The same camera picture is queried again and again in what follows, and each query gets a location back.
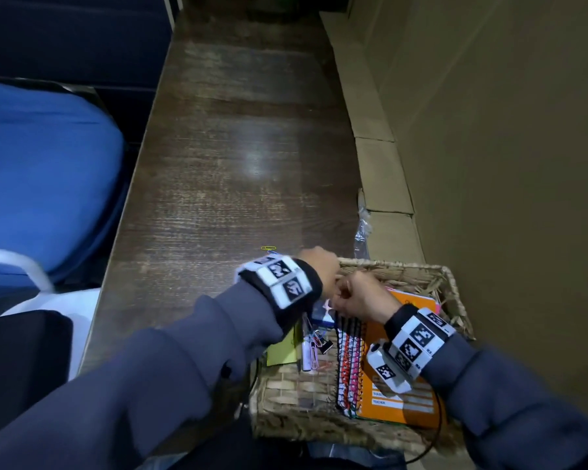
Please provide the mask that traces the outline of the person's left hand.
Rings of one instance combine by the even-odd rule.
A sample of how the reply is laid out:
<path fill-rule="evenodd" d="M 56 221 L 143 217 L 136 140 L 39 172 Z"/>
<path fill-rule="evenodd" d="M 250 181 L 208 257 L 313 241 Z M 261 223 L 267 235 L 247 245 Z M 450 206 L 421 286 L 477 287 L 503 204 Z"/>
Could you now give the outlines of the person's left hand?
<path fill-rule="evenodd" d="M 323 270 L 340 269 L 336 254 L 317 245 L 310 249 L 302 249 L 297 258 L 311 266 L 319 276 L 322 283 L 321 297 L 323 298 Z"/>

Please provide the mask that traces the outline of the person's right hand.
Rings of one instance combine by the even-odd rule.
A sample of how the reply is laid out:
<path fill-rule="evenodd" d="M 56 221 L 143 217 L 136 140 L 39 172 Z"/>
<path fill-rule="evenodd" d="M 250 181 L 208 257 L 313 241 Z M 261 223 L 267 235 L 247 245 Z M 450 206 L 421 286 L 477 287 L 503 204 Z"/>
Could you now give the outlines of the person's right hand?
<path fill-rule="evenodd" d="M 357 303 L 357 316 L 348 317 L 386 324 L 402 306 L 372 273 L 355 271 L 347 276 L 352 279 L 353 295 Z"/>

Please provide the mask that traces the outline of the person's right forearm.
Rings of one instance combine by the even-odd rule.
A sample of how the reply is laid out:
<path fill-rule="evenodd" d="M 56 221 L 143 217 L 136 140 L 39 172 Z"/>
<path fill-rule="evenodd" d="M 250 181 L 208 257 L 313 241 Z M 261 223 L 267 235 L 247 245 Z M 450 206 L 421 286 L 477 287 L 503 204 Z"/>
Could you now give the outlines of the person's right forearm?
<path fill-rule="evenodd" d="M 588 470 L 588 416 L 510 357 L 453 335 L 422 376 L 478 470 Z"/>

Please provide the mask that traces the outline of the person's left forearm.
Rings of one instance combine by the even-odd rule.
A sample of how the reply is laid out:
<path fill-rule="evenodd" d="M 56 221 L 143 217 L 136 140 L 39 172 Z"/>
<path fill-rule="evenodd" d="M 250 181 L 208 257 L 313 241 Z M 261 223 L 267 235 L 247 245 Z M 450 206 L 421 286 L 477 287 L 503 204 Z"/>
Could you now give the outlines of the person's left forearm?
<path fill-rule="evenodd" d="M 93 371 L 0 431 L 0 470 L 134 470 L 189 420 L 204 418 L 229 371 L 283 338 L 268 300 L 243 281 L 202 296 L 186 318 L 132 335 Z"/>

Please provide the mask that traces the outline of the left wrist marker tracker band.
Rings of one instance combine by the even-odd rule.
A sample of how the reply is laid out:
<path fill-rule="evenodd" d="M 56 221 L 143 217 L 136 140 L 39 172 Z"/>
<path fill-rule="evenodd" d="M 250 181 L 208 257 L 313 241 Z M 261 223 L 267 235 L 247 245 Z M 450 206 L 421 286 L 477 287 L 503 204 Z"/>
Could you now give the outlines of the left wrist marker tracker band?
<path fill-rule="evenodd" d="M 268 301 L 287 335 L 320 300 L 323 283 L 311 265 L 291 256 L 269 253 L 236 269 L 235 283 L 245 281 Z"/>

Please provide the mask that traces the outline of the wrist marker tracker band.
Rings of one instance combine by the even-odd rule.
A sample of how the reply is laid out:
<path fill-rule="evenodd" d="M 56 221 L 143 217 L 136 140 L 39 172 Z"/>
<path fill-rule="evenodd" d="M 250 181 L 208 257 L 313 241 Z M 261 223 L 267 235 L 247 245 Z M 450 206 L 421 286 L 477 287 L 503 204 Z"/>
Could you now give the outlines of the wrist marker tracker band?
<path fill-rule="evenodd" d="M 323 283 L 311 265 L 291 256 L 269 253 L 236 269 L 235 283 L 245 281 L 268 301 L 287 335 L 320 300 Z"/>
<path fill-rule="evenodd" d="M 408 393 L 432 357 L 456 330 L 439 314 L 408 303 L 408 319 L 388 341 L 380 339 L 367 352 L 367 364 L 394 394 Z"/>

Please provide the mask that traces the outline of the clear plastic bag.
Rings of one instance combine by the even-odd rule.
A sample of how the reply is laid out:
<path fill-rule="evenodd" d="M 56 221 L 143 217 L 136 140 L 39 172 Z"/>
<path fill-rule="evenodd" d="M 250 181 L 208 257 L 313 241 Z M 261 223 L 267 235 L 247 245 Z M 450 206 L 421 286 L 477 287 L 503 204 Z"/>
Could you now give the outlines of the clear plastic bag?
<path fill-rule="evenodd" d="M 372 227 L 370 224 L 370 212 L 366 205 L 363 189 L 358 190 L 357 207 L 359 224 L 353 242 L 353 255 L 355 259 L 369 260 L 368 237 L 370 236 Z"/>

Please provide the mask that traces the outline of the spiral bound notebooks stack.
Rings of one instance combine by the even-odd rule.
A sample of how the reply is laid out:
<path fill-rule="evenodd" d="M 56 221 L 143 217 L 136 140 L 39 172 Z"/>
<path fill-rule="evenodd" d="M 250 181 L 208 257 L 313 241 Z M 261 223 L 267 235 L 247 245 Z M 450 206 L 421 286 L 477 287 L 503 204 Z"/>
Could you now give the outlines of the spiral bound notebooks stack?
<path fill-rule="evenodd" d="M 363 399 L 367 326 L 357 318 L 337 315 L 335 327 L 338 339 L 337 407 L 345 416 L 357 419 Z"/>

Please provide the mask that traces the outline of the brown cardboard box flap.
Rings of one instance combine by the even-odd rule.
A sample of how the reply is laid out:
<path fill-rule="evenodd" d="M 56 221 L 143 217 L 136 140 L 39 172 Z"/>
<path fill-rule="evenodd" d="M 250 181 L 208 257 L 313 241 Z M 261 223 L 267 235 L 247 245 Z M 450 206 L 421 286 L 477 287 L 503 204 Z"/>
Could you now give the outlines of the brown cardboard box flap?
<path fill-rule="evenodd" d="M 320 12 L 334 52 L 353 135 L 394 142 L 379 94 L 364 55 L 364 47 L 344 13 Z"/>
<path fill-rule="evenodd" d="M 371 212 L 367 238 L 369 258 L 424 264 L 423 250 L 412 215 Z"/>
<path fill-rule="evenodd" d="M 355 146 L 368 210 L 414 214 L 413 203 L 395 143 L 356 138 Z"/>

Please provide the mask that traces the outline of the yellow-green sticky note pad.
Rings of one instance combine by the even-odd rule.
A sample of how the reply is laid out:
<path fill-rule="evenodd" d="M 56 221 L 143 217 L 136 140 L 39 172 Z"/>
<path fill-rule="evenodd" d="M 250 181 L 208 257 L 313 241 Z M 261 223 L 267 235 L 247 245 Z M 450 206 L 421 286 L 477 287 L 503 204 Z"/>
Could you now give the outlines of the yellow-green sticky note pad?
<path fill-rule="evenodd" d="M 267 348 L 267 367 L 298 363 L 302 359 L 302 341 L 302 326 L 299 321 L 280 342 Z"/>

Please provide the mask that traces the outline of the right wrist marker tracker band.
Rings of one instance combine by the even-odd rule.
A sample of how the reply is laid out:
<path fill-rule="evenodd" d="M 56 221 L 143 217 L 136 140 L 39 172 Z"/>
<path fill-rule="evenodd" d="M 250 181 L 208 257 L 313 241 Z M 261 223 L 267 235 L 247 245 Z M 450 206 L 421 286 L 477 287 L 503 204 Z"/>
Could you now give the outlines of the right wrist marker tracker band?
<path fill-rule="evenodd" d="M 439 314 L 408 303 L 408 319 L 388 341 L 380 339 L 367 352 L 367 364 L 394 394 L 408 393 L 432 357 L 456 330 Z"/>

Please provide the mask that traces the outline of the woven wicker basket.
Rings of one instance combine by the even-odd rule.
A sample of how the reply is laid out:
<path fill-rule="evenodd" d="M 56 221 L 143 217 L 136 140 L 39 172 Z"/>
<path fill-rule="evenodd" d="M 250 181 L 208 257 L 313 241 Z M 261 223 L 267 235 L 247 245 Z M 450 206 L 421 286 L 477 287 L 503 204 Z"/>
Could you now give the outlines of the woven wicker basket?
<path fill-rule="evenodd" d="M 390 288 L 435 298 L 439 315 L 457 332 L 474 340 L 473 327 L 451 270 L 446 266 L 340 258 L 340 274 L 370 271 Z M 262 366 L 250 395 L 253 431 L 264 437 L 296 441 L 324 441 L 368 449 L 391 449 L 408 458 L 426 455 L 466 458 L 462 430 L 450 418 L 435 394 L 440 409 L 438 427 L 426 429 L 368 419 L 351 419 L 337 407 L 338 339 L 336 327 L 321 332 L 333 341 L 318 354 L 317 370 L 304 372 L 299 363 Z"/>

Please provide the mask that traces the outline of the orange notebook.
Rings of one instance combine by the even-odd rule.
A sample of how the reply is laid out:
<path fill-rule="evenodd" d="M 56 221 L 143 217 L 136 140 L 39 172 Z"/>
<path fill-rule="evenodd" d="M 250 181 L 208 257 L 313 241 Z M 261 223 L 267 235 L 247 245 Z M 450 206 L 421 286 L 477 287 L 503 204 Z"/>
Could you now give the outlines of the orange notebook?
<path fill-rule="evenodd" d="M 352 416 L 426 429 L 437 428 L 439 404 L 431 387 L 422 378 L 417 378 L 407 393 L 397 394 L 385 385 L 376 369 L 368 364 L 368 350 L 379 340 L 387 340 L 382 325 L 371 323 L 362 326 L 359 391 Z"/>

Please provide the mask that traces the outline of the blue chair seat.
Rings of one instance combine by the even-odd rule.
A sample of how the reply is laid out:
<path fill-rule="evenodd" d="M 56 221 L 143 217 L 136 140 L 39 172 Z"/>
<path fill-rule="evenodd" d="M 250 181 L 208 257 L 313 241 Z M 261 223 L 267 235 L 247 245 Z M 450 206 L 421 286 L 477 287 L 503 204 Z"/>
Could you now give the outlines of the blue chair seat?
<path fill-rule="evenodd" d="M 85 97 L 0 83 L 0 249 L 63 281 L 123 209 L 124 154 L 115 122 Z"/>

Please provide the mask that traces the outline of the person's black trouser leg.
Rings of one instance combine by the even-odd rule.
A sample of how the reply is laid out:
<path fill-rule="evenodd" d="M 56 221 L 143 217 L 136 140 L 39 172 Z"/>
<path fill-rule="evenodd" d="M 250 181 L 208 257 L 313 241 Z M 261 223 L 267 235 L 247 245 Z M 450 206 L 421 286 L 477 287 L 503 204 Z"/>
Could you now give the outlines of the person's black trouser leg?
<path fill-rule="evenodd" d="M 68 381 L 72 339 L 57 311 L 0 316 L 0 430 Z"/>

